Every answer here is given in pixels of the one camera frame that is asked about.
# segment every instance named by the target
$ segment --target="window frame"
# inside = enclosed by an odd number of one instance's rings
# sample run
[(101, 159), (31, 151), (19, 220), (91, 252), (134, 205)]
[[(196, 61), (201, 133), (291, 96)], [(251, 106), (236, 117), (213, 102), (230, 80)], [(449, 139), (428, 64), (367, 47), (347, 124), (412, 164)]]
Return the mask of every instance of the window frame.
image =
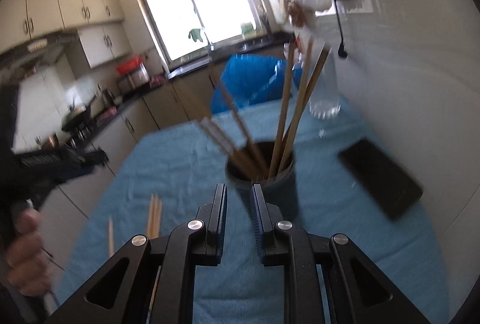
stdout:
[[(265, 30), (263, 29), (263, 24), (261, 23), (260, 17), (258, 16), (258, 12), (255, 8), (254, 0), (247, 0), (247, 1), (249, 3), (251, 13), (252, 13), (253, 18), (254, 18), (255, 23), (256, 23), (257, 35), (263, 35), (265, 33)], [(204, 26), (203, 22), (202, 22), (202, 19), (201, 19), (201, 16), (200, 16), (200, 13), (198, 12), (197, 6), (195, 4), (195, 0), (191, 0), (191, 2), (193, 4), (193, 7), (195, 8), (195, 12), (197, 14), (197, 17), (199, 19), (200, 24), (202, 26)], [(159, 47), (162, 51), (162, 55), (165, 57), (166, 64), (167, 64), (167, 66), (170, 70), (176, 69), (180, 66), (191, 63), (193, 61), (197, 61), (197, 60), (202, 59), (202, 58), (209, 55), (210, 46), (207, 44), (207, 46), (205, 46), (205, 47), (201, 47), (200, 49), (194, 50), (189, 54), (186, 54), (184, 56), (181, 56), (181, 57), (178, 57), (177, 59), (172, 60), (164, 42), (163, 42), (162, 36), (160, 35), (160, 32), (159, 32), (158, 27), (157, 27), (157, 23), (155, 22), (155, 19), (153, 18), (153, 15), (152, 15), (152, 12), (150, 11), (150, 7), (148, 6), (147, 0), (141, 0), (141, 4), (142, 4), (143, 8), (145, 9), (145, 13), (146, 13), (146, 16), (147, 16), (146, 21), (148, 23), (150, 23), (150, 27), (152, 27), (152, 30), (153, 30), (153, 32), (155, 34), (155, 37), (157, 39), (157, 42), (159, 44)], [(215, 48), (218, 49), (219, 47), (228, 46), (228, 45), (234, 44), (236, 42), (240, 42), (243, 39), (244, 38), (242, 37), (241, 34), (236, 35), (234, 37), (224, 39), (224, 40), (219, 41), (219, 42), (215, 42), (215, 44), (213, 44), (213, 47), (214, 47), (214, 50), (215, 50)]]

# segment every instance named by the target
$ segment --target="black countertop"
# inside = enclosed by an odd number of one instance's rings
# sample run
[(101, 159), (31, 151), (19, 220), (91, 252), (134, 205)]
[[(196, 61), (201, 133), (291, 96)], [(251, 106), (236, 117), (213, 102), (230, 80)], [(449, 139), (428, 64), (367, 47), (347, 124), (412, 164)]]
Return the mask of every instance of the black countertop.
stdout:
[[(289, 42), (292, 37), (292, 34), (281, 31), (278, 33), (274, 33), (269, 37), (265, 35), (263, 37), (242, 41), (231, 46), (222, 47), (212, 52), (209, 57), (204, 57), (195, 62), (188, 63), (180, 68), (173, 70), (168, 76), (168, 78), (170, 81), (175, 81), (175, 78), (190, 74), (193, 71), (201, 69), (210, 63), (218, 64), (221, 62), (225, 62), (233, 54), (253, 53), (266, 47), (283, 45), (284, 43)], [(136, 89), (134, 92), (131, 92), (128, 96), (125, 96), (123, 102), (119, 106), (117, 106), (116, 114), (103, 119), (100, 123), (96, 123), (94, 120), (89, 126), (90, 133), (81, 143), (77, 144), (76, 147), (82, 149), (85, 146), (89, 145), (95, 139), (95, 137), (97, 137), (101, 132), (103, 132), (123, 111), (128, 109), (128, 107), (131, 106), (132, 103), (142, 98), (144, 95), (155, 91), (161, 86), (162, 85), (145, 85)]]

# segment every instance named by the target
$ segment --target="backsplash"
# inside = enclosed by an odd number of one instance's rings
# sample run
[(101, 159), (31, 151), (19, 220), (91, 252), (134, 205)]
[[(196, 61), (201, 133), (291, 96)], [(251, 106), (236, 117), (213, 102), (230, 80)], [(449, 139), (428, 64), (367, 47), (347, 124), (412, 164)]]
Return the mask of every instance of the backsplash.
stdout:
[(23, 80), (17, 113), (17, 130), (13, 149), (15, 152), (35, 149), (36, 137), (43, 140), (57, 133), (59, 140), (69, 137), (61, 130), (62, 118), (75, 98), (75, 104), (87, 104), (98, 90), (98, 84), (119, 94), (116, 66), (113, 61), (91, 70), (88, 75), (75, 79), (65, 55), (57, 64), (40, 69)]

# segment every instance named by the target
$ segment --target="human hand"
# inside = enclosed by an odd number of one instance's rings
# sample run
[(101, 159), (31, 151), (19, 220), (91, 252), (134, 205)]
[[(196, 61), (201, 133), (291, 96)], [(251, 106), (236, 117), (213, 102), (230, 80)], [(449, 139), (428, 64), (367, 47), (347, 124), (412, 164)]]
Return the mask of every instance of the human hand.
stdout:
[(38, 231), (40, 213), (34, 209), (23, 211), (16, 223), (21, 234), (7, 250), (6, 260), (11, 267), (8, 280), (25, 296), (42, 296), (50, 291), (51, 279), (47, 271), (49, 260), (43, 250)]

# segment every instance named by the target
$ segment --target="smartphone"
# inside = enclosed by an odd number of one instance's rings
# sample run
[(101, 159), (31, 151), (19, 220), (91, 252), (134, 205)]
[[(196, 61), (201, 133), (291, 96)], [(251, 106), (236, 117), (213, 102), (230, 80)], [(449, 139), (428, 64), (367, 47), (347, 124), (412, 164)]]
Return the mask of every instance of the smartphone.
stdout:
[(422, 188), (366, 138), (339, 152), (338, 157), (392, 220), (422, 196)]

